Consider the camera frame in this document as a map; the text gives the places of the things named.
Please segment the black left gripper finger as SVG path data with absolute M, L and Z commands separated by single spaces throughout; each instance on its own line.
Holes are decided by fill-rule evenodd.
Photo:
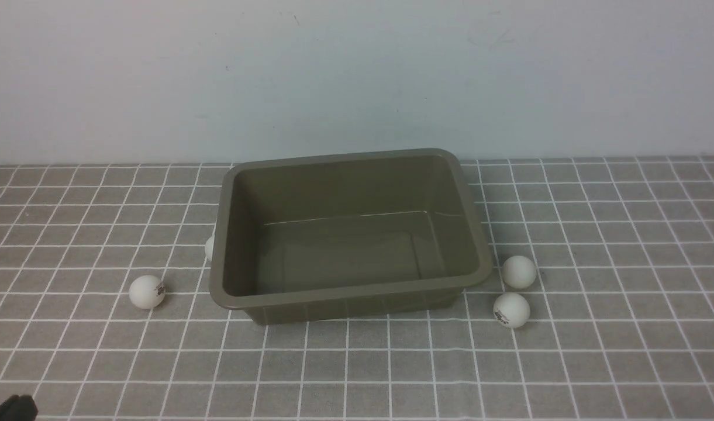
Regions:
M 0 404 L 0 421 L 36 420 L 39 410 L 31 395 L 11 395 Z

